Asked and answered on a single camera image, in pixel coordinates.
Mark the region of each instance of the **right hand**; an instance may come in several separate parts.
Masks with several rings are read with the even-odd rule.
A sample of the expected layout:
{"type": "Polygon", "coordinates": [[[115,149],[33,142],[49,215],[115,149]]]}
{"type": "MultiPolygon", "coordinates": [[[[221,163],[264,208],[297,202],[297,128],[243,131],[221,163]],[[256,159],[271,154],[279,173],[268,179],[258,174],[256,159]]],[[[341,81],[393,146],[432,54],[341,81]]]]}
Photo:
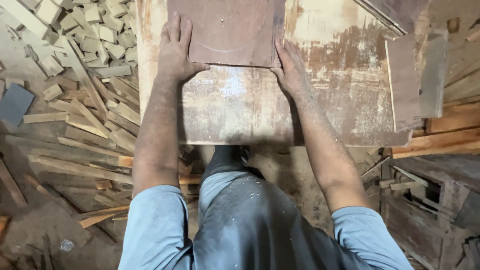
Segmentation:
{"type": "Polygon", "coordinates": [[[293,98],[310,93],[310,87],[307,80],[307,72],[303,58],[293,43],[285,39],[285,45],[279,40],[275,40],[275,47],[278,57],[282,61],[283,68],[273,67],[270,70],[275,73],[280,85],[293,98]]]}

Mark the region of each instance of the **light blue shirt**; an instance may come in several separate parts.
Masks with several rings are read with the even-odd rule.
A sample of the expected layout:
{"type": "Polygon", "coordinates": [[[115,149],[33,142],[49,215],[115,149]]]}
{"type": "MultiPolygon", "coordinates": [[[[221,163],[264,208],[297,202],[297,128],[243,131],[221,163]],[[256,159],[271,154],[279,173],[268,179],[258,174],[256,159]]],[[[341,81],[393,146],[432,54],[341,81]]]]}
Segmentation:
{"type": "Polygon", "coordinates": [[[160,185],[130,205],[119,269],[413,269],[374,210],[346,207],[332,218],[335,239],[276,185],[222,172],[202,185],[192,241],[181,191],[160,185]]]}

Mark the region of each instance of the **workbench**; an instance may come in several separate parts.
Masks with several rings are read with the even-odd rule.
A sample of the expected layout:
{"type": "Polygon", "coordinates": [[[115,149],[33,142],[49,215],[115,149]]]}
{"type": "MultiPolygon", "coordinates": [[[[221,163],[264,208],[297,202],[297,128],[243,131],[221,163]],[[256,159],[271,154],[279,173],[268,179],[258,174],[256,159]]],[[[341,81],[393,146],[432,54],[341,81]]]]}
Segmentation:
{"type": "MultiPolygon", "coordinates": [[[[136,3],[143,116],[157,74],[167,0],[136,3]]],[[[420,15],[426,29],[427,9],[420,15]]],[[[299,47],[312,91],[345,145],[407,144],[409,132],[394,132],[384,44],[397,35],[353,0],[287,0],[285,15],[285,38],[299,47]]],[[[421,71],[427,33],[417,28],[421,71]]],[[[212,65],[184,85],[178,108],[182,143],[303,144],[295,105],[266,68],[212,65]]]]}

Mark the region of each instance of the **hand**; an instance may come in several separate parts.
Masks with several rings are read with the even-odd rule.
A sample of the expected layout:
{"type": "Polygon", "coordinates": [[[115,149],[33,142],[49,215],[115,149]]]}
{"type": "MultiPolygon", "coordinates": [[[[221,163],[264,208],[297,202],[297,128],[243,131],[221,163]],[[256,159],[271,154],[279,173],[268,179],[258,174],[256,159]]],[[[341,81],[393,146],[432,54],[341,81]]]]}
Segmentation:
{"type": "Polygon", "coordinates": [[[293,98],[299,95],[310,93],[310,87],[307,80],[307,72],[303,64],[303,58],[293,47],[293,43],[285,39],[285,46],[278,40],[275,40],[275,47],[278,56],[282,61],[283,69],[279,67],[270,68],[277,76],[280,85],[293,98]]]}
{"type": "Polygon", "coordinates": [[[158,54],[158,76],[179,83],[193,74],[209,70],[204,63],[192,63],[188,59],[188,47],[192,38],[192,23],[188,20],[180,36],[180,15],[173,13],[173,21],[163,25],[158,54]]]}

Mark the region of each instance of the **shirt sleeve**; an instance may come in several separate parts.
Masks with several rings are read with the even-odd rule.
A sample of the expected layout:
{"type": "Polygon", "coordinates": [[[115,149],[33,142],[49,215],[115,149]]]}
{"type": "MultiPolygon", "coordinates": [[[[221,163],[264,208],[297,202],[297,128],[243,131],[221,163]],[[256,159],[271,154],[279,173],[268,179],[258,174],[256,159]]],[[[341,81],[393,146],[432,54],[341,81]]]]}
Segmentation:
{"type": "Polygon", "coordinates": [[[332,214],[335,240],[370,266],[382,270],[413,270],[387,230],[382,217],[366,207],[345,207],[332,214]]]}
{"type": "Polygon", "coordinates": [[[130,204],[119,270],[186,270],[193,265],[187,207],[181,191],[159,185],[130,204]]]}

